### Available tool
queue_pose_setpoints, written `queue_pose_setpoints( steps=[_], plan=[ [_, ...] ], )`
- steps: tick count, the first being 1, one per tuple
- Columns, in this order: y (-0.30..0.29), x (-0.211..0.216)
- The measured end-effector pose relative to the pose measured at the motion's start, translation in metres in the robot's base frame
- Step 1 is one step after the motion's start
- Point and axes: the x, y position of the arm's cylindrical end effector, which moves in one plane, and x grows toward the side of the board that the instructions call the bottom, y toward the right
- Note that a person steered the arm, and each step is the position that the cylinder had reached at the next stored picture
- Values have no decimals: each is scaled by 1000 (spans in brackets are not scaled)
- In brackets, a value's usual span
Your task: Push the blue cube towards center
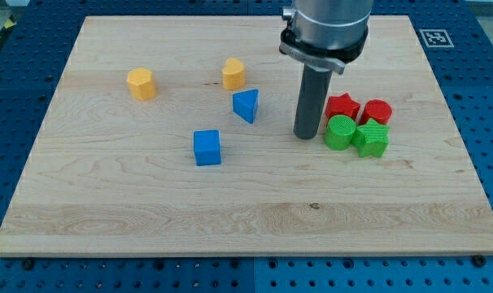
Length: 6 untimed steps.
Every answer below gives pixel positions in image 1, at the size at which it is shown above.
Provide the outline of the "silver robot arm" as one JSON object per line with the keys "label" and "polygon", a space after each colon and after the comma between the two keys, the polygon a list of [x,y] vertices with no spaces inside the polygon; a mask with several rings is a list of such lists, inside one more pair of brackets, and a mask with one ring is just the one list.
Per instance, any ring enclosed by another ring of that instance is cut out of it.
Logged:
{"label": "silver robot arm", "polygon": [[373,0],[294,0],[281,10],[286,22],[279,50],[319,71],[343,74],[362,53]]}

